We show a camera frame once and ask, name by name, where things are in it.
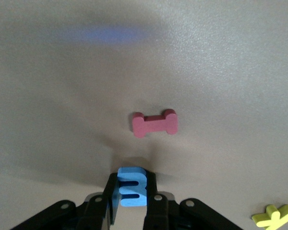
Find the foam shape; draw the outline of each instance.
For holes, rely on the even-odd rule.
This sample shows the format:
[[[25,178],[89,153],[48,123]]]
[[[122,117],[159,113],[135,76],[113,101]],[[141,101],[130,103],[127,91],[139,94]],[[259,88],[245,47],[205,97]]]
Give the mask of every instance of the foam shape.
[[[124,207],[138,207],[147,205],[147,177],[141,167],[122,167],[118,170],[120,181],[120,205]]]
[[[288,222],[288,205],[283,205],[277,209],[274,205],[268,205],[266,213],[252,216],[257,227],[265,230],[276,230]]]
[[[173,109],[167,109],[163,115],[146,116],[135,113],[132,119],[133,134],[143,138],[146,133],[166,131],[175,134],[178,131],[178,118]]]

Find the gray surface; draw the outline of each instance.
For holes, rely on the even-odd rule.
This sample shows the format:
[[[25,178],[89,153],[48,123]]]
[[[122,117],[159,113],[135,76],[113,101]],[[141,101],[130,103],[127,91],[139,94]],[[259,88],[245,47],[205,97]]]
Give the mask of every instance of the gray surface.
[[[166,108],[178,134],[133,136]],[[288,204],[288,1],[0,0],[0,229],[129,165],[246,230]]]

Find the pink foam bone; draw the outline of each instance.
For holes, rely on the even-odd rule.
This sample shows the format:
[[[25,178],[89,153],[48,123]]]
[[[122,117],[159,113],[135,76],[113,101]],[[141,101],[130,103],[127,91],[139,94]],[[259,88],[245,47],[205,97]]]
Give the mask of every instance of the pink foam bone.
[[[146,133],[166,131],[175,134],[178,131],[178,119],[173,109],[167,109],[164,115],[146,116],[135,113],[132,119],[133,133],[137,138],[143,138]]]

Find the pink bone-shaped object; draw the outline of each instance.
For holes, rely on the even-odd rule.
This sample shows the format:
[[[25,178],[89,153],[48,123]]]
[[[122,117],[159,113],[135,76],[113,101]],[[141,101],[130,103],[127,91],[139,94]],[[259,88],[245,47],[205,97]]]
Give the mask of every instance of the pink bone-shaped object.
[[[167,109],[163,115],[145,116],[135,113],[132,119],[133,134],[143,138],[146,133],[166,131],[175,134],[178,131],[178,118],[173,109]]]

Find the screw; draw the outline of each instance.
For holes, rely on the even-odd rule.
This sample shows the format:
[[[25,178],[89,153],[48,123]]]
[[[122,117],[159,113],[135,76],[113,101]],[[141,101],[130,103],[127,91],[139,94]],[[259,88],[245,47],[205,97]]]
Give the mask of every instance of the screw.
[[[102,201],[102,198],[101,198],[101,197],[97,197],[97,198],[95,199],[95,202],[100,202],[100,201]]]
[[[194,207],[194,202],[193,201],[191,201],[191,200],[187,200],[186,201],[186,205],[188,206],[188,207]]]
[[[155,195],[154,198],[155,198],[155,200],[158,200],[158,201],[159,201],[159,200],[162,200],[162,196],[160,196],[160,195]]]
[[[69,207],[69,204],[64,204],[61,206],[61,209],[67,209]]]

